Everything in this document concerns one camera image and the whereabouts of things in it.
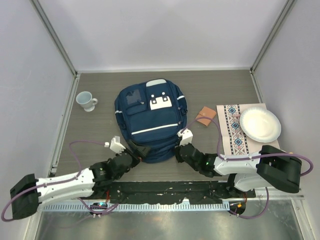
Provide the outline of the navy blue student backpack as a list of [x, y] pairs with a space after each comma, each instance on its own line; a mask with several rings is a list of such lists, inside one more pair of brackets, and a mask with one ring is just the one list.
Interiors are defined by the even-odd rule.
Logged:
[[175, 155], [178, 132], [188, 121], [186, 97], [175, 83], [158, 78], [130, 85], [119, 92], [114, 110], [128, 145], [150, 149], [143, 162], [160, 163]]

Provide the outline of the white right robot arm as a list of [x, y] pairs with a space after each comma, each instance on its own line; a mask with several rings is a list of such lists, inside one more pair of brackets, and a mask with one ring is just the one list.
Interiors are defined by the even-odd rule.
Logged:
[[175, 158], [207, 178], [228, 175], [226, 193], [233, 198], [256, 188], [274, 187], [296, 194], [300, 191], [302, 161], [271, 145], [244, 156], [202, 153], [191, 143], [177, 146]]

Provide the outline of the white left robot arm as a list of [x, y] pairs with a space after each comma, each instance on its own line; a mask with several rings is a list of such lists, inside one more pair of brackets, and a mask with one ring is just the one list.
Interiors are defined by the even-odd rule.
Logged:
[[113, 181], [138, 165], [151, 150], [133, 141], [129, 141], [129, 148], [126, 148], [115, 137], [103, 146], [110, 148], [115, 157], [80, 168], [76, 173], [48, 178], [36, 178], [32, 173], [21, 178], [10, 189], [10, 202], [6, 205], [11, 207], [11, 219], [28, 218], [40, 207], [63, 200], [88, 197], [100, 200]]

